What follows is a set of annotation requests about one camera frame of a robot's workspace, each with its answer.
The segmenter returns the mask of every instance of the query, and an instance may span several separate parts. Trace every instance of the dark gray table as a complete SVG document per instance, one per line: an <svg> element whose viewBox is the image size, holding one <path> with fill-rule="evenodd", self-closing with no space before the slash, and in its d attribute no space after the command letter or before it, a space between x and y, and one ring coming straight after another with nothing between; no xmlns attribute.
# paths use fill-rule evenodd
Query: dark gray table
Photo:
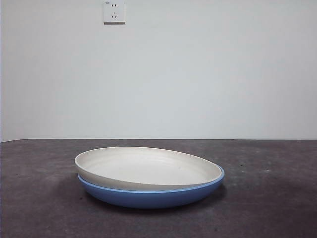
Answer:
<svg viewBox="0 0 317 238"><path fill-rule="evenodd" d="M139 210L87 194L77 154L110 146L182 151L221 165L194 204ZM316 238L317 141L31 139L1 144L2 238Z"/></svg>

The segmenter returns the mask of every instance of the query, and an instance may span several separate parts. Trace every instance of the blue plate rim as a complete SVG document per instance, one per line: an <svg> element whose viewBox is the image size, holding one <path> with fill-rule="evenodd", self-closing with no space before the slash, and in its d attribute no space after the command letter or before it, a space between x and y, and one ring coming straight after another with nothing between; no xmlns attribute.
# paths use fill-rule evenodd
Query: blue plate rim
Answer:
<svg viewBox="0 0 317 238"><path fill-rule="evenodd" d="M215 184L219 181L221 181L224 177L224 170L221 166L217 165L220 169L221 169L221 176L218 177L217 179L208 182L208 183L204 183L202 185L199 186L194 186L194 187L188 187L188 188L179 188L179 189L174 189L174 190L157 190L157 191L134 191L134 190L123 190L123 189L115 189L115 188L108 188L108 187L101 187L98 185L95 185L93 183L87 182L86 180L84 180L79 174L77 174L79 180L91 187L94 188L98 188L98 189L102 189L102 190L107 190L107 191L112 191L112 192L125 192L125 193L170 193L170 192L184 192L184 191L190 191L190 190L194 190L194 189L199 189L199 188L203 188L203 187L207 187L210 186L212 184Z"/></svg>

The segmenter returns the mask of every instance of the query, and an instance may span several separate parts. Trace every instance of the electrical outlet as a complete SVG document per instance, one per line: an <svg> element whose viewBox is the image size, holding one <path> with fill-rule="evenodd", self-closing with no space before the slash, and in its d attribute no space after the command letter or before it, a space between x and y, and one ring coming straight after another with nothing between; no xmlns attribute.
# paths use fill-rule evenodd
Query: electrical outlet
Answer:
<svg viewBox="0 0 317 238"><path fill-rule="evenodd" d="M125 23L125 2L106 0L104 3L104 24Z"/></svg>

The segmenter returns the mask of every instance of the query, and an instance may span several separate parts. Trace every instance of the white wall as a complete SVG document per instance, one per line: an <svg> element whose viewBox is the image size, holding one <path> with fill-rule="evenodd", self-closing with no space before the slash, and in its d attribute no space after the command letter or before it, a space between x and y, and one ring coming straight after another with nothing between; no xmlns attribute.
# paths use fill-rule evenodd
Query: white wall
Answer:
<svg viewBox="0 0 317 238"><path fill-rule="evenodd" d="M1 1L1 135L317 139L317 1Z"/></svg>

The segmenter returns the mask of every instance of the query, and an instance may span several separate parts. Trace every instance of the bowl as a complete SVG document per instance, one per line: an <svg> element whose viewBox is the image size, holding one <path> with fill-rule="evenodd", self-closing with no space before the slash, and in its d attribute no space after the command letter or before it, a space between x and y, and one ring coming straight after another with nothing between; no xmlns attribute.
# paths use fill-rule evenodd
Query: bowl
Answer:
<svg viewBox="0 0 317 238"><path fill-rule="evenodd" d="M189 188L221 177L218 165L177 151L147 147L108 147L75 158L78 174L92 184L122 190Z"/></svg>
<svg viewBox="0 0 317 238"><path fill-rule="evenodd" d="M89 194L103 202L130 208L168 208L196 202L210 195L220 186L224 177L223 169L221 167L219 169L222 171L221 176L212 182L166 191L113 189L89 183L80 175L78 178Z"/></svg>

